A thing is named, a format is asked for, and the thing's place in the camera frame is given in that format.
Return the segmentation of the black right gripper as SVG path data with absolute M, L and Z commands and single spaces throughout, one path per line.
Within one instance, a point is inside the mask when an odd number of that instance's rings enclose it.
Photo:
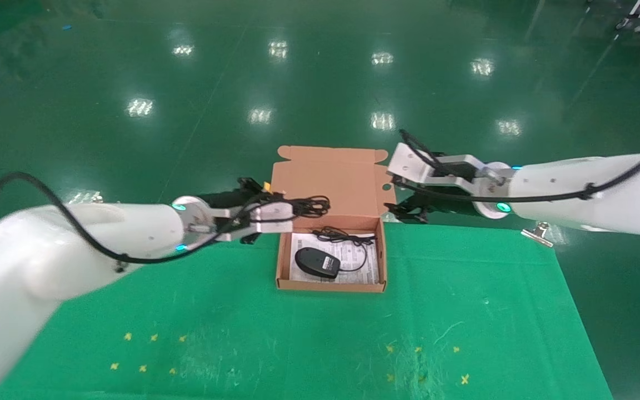
M 473 202 L 455 199 L 423 196 L 424 203 L 384 203 L 388 214 L 404 224 L 427 224 L 428 213 L 460 214 L 465 216 L 479 216 Z

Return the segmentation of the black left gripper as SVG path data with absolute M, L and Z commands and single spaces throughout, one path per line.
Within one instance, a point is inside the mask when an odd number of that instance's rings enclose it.
M 263 197 L 267 195 L 267 191 L 252 178 L 239 178 L 239 189 L 228 192 L 202 193 L 199 198 L 206 202 L 210 208 L 233 208 L 242 206 L 242 196 L 244 197 Z M 256 232 L 241 238 L 242 244 L 252 245 L 261 236 Z

